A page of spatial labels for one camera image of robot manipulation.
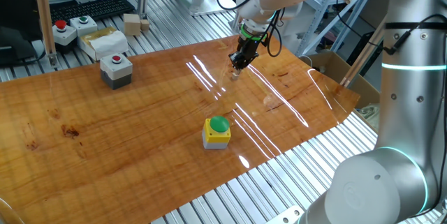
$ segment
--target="red button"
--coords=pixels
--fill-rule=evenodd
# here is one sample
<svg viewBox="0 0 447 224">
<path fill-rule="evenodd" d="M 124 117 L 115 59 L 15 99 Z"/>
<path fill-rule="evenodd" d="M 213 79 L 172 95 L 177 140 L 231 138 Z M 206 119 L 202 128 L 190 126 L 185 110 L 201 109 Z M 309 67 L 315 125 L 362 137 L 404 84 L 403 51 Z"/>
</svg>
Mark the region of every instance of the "red button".
<svg viewBox="0 0 447 224">
<path fill-rule="evenodd" d="M 65 26 L 67 26 L 67 23 L 64 20 L 59 20 L 59 21 L 56 21 L 54 23 L 54 25 L 56 25 L 56 27 L 58 29 L 65 29 Z"/>
<path fill-rule="evenodd" d="M 120 57 L 120 56 L 113 56 L 113 57 L 112 57 L 112 62 L 113 62 L 114 64 L 119 64 L 119 63 L 121 63 L 121 57 Z"/>
</svg>

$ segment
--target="black keyboard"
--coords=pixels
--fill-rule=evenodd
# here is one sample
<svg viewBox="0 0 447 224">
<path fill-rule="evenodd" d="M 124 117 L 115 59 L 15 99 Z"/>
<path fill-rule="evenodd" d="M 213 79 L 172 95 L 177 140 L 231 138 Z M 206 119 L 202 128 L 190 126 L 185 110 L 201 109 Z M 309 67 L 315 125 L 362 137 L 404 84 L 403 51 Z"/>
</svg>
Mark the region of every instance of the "black keyboard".
<svg viewBox="0 0 447 224">
<path fill-rule="evenodd" d="M 69 23 L 71 18 L 89 15 L 93 20 L 128 13 L 135 8 L 127 0 L 95 0 L 86 3 L 68 1 L 50 5 L 51 22 L 65 20 Z"/>
</svg>

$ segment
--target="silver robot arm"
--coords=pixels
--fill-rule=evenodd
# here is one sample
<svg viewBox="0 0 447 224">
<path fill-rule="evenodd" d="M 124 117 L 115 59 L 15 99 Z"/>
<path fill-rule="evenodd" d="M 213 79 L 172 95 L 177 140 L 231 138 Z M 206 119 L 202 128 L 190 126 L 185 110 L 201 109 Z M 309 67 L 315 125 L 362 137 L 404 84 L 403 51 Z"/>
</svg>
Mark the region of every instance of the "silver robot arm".
<svg viewBox="0 0 447 224">
<path fill-rule="evenodd" d="M 275 10 L 302 1 L 247 2 L 239 9 L 247 19 L 240 46 L 261 34 Z M 299 224 L 398 223 L 445 198 L 447 26 L 442 15 L 447 16 L 447 0 L 390 0 L 377 144 L 340 164 L 330 188 Z M 235 54 L 254 54 L 256 47 L 246 52 L 239 47 Z"/>
</svg>

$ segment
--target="wood grain surface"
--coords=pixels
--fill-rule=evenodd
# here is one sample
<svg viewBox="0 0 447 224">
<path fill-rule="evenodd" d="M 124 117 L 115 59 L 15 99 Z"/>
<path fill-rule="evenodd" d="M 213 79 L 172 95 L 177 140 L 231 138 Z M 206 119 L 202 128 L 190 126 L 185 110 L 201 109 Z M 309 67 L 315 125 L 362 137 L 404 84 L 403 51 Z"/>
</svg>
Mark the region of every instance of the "wood grain surface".
<svg viewBox="0 0 447 224">
<path fill-rule="evenodd" d="M 236 45 L 131 57 L 133 81 L 115 91 L 98 64 L 0 83 L 0 198 L 30 224 L 147 224 L 353 110 L 358 95 L 286 49 L 259 47 L 232 82 Z M 203 149 L 215 115 L 231 124 L 225 150 Z"/>
</svg>

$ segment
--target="small wooden block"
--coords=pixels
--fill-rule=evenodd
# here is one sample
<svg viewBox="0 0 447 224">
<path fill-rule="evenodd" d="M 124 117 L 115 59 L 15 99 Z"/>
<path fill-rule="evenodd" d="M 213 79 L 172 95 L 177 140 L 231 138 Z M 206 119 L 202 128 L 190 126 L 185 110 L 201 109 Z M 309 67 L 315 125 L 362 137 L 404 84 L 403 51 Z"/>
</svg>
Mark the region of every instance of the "small wooden block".
<svg viewBox="0 0 447 224">
<path fill-rule="evenodd" d="M 140 20 L 141 23 L 141 30 L 142 31 L 148 31 L 149 30 L 149 21 L 144 19 L 144 20 Z"/>
<path fill-rule="evenodd" d="M 140 35 L 140 16 L 124 14 L 124 34 L 127 36 Z"/>
</svg>

